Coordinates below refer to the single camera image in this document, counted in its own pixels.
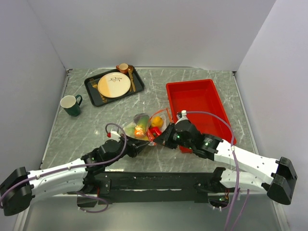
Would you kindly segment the red bell pepper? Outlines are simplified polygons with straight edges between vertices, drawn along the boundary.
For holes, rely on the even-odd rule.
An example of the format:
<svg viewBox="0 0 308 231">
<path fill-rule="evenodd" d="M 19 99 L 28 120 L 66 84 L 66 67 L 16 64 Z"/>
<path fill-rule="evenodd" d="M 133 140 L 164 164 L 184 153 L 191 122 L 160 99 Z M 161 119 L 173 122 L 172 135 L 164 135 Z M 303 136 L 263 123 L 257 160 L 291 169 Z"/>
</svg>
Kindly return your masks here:
<svg viewBox="0 0 308 231">
<path fill-rule="evenodd" d="M 159 127 L 150 127 L 148 129 L 148 139 L 149 141 L 153 141 L 156 137 L 160 136 L 162 131 Z"/>
</svg>

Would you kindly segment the green orange mango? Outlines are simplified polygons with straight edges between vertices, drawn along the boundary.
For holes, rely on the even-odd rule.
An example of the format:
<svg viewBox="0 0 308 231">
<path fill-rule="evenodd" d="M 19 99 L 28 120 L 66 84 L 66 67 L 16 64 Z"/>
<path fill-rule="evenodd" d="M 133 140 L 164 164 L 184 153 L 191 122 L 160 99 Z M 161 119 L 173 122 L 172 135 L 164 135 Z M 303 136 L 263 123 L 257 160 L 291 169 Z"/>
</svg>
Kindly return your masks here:
<svg viewBox="0 0 308 231">
<path fill-rule="evenodd" d="M 146 136 L 146 131 L 148 129 L 149 116 L 141 116 L 137 122 L 134 129 L 135 138 L 143 139 Z"/>
</svg>

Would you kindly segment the clear zip top bag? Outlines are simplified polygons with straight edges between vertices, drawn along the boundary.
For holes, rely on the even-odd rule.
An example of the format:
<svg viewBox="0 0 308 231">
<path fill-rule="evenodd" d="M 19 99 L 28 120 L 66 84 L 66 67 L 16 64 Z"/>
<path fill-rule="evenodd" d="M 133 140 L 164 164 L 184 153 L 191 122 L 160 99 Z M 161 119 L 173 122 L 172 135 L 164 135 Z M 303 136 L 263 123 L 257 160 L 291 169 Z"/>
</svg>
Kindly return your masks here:
<svg viewBox="0 0 308 231">
<path fill-rule="evenodd" d="M 160 110 L 158 110 L 157 112 L 155 112 L 155 113 L 146 113 L 150 118 L 149 118 L 149 122 L 148 122 L 148 129 L 151 127 L 151 120 L 152 120 L 152 118 L 154 118 L 154 117 L 156 117 L 156 116 L 160 116 L 163 120 L 164 120 L 164 124 L 163 124 L 163 126 L 160 128 L 160 130 L 163 132 L 166 128 L 167 128 L 167 126 L 169 125 L 169 123 L 170 122 L 173 122 L 173 119 L 172 119 L 172 116 L 171 116 L 171 113 L 170 113 L 170 111 L 169 111 L 169 109 L 168 108 L 164 108 L 164 109 L 160 109 Z M 129 121 L 129 122 L 127 122 L 125 125 L 124 125 L 124 127 L 126 126 L 126 125 L 128 125 L 129 123 L 131 123 L 131 122 L 134 122 L 133 121 L 133 118 Z M 138 138 L 135 138 L 135 139 L 138 139 L 138 140 L 142 140 L 142 141 L 149 141 L 149 139 L 148 139 L 148 129 L 147 129 L 147 131 L 146 131 L 146 136 L 143 138 L 143 139 L 138 139 Z M 155 146 L 156 144 L 153 142 L 153 141 L 149 141 L 150 142 L 150 146 Z"/>
</svg>

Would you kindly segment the small yellow orange fruit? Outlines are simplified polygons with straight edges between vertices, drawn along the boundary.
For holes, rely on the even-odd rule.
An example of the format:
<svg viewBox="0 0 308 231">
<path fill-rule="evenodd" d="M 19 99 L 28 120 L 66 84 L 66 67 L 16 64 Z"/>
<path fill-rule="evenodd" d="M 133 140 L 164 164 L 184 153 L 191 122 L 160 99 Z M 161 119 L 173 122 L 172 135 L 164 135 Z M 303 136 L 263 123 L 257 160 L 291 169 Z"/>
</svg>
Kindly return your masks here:
<svg viewBox="0 0 308 231">
<path fill-rule="evenodd" d="M 156 116 L 151 120 L 151 127 L 161 128 L 164 124 L 164 120 L 160 116 Z"/>
</svg>

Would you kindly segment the white cauliflower with leaves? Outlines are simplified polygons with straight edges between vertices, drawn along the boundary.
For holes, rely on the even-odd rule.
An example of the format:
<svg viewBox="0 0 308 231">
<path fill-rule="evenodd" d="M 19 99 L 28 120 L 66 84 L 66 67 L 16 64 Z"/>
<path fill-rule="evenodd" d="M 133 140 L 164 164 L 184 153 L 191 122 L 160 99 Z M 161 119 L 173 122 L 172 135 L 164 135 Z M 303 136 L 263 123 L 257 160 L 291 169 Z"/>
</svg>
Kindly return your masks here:
<svg viewBox="0 0 308 231">
<path fill-rule="evenodd" d="M 128 125 L 126 125 L 124 127 L 124 131 L 126 135 L 134 138 L 135 137 L 135 127 L 136 127 L 136 124 L 134 122 L 131 122 Z"/>
</svg>

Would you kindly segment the dark red apple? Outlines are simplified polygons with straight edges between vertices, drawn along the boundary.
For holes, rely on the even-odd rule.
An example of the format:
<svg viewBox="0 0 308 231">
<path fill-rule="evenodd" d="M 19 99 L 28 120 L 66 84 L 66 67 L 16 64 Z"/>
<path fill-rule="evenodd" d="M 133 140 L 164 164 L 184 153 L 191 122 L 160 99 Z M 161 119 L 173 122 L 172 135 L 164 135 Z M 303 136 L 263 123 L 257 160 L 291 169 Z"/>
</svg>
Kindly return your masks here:
<svg viewBox="0 0 308 231">
<path fill-rule="evenodd" d="M 144 116 L 147 116 L 147 114 L 146 113 L 139 113 L 139 114 L 136 114 L 135 116 L 134 116 L 134 118 L 133 118 L 133 121 L 134 121 L 134 123 L 137 123 L 142 117 L 144 117 Z"/>
</svg>

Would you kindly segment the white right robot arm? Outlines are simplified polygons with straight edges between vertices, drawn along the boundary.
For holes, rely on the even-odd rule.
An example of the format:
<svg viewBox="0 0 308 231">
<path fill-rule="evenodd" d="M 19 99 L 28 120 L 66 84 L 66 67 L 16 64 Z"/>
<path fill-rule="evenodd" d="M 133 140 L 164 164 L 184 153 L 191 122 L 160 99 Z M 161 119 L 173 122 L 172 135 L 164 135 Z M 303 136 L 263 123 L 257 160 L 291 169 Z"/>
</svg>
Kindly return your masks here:
<svg viewBox="0 0 308 231">
<path fill-rule="evenodd" d="M 266 191 L 271 200 L 283 205 L 292 201 L 297 174 L 286 157 L 274 159 L 251 153 L 217 136 L 201 133 L 187 119 L 170 123 L 153 141 L 170 149 L 181 146 L 200 158 L 238 167 L 242 176 L 235 180 L 240 187 L 247 184 L 256 191 Z"/>
</svg>

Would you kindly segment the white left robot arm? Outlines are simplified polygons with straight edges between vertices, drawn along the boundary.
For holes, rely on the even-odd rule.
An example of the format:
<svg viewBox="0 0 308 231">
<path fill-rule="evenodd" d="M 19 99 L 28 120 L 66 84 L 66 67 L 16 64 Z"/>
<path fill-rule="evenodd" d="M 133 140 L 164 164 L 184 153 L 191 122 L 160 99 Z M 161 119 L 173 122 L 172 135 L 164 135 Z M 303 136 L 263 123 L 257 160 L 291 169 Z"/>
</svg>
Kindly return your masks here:
<svg viewBox="0 0 308 231">
<path fill-rule="evenodd" d="M 26 210 L 31 202 L 50 196 L 90 193 L 95 189 L 96 175 L 126 155 L 136 157 L 148 144 L 145 140 L 120 137 L 107 140 L 67 164 L 32 171 L 19 167 L 0 185 L 0 208 L 5 216 L 13 216 Z"/>
</svg>

